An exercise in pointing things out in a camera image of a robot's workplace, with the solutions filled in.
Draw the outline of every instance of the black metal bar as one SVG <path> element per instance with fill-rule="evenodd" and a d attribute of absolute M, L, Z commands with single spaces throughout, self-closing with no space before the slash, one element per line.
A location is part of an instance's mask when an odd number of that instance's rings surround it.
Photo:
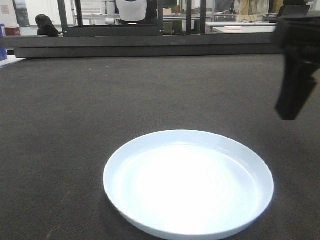
<path fill-rule="evenodd" d="M 206 34 L 206 13 L 207 13 L 207 1 L 201 0 L 201 11 L 200 11 L 200 33 Z"/>
<path fill-rule="evenodd" d="M 192 0 L 186 0 L 185 34 L 187 35 L 191 35 L 191 6 L 192 6 Z"/>
<path fill-rule="evenodd" d="M 63 35 L 68 33 L 68 19 L 65 0 L 57 0 Z"/>
<path fill-rule="evenodd" d="M 84 21 L 82 18 L 82 9 L 80 0 L 74 0 L 75 9 L 76 9 L 76 18 L 78 20 L 78 26 L 82 27 L 84 25 Z"/>
<path fill-rule="evenodd" d="M 157 7 L 158 7 L 158 28 L 159 33 L 164 33 L 164 11 L 163 11 L 163 0 L 157 1 Z"/>

